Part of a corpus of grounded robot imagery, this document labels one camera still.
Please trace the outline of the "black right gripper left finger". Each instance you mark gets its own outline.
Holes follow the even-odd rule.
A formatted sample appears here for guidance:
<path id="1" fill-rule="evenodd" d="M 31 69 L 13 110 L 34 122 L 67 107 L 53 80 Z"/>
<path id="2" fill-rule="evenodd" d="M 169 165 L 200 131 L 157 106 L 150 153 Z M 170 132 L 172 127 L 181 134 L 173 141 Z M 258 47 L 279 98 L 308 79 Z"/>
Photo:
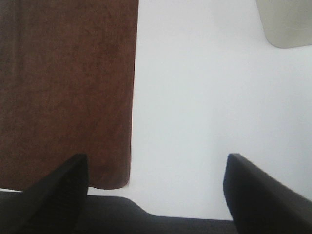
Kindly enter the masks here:
<path id="1" fill-rule="evenodd" d="M 19 234 L 70 234 L 86 200 L 88 159 L 76 154 L 19 197 Z"/>

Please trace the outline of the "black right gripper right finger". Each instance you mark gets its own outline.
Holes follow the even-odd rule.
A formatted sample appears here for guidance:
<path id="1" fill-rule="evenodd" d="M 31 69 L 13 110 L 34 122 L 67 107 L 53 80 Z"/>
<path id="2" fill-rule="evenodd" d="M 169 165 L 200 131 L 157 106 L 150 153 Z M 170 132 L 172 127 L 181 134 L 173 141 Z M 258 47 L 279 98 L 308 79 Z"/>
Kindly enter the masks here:
<path id="1" fill-rule="evenodd" d="M 229 154 L 223 191 L 240 234 L 310 234 L 312 202 L 240 154 Z"/>

